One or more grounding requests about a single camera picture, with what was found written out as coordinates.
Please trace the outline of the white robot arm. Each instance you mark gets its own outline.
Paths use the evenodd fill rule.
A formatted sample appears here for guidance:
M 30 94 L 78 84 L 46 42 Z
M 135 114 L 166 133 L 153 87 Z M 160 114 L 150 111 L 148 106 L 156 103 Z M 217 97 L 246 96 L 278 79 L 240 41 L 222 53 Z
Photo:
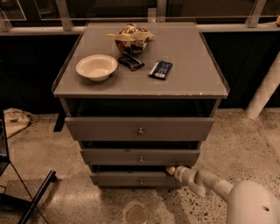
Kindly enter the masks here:
M 280 200 L 251 180 L 235 185 L 208 170 L 167 166 L 166 171 L 196 195 L 206 198 L 213 191 L 227 203 L 227 224 L 280 224 Z

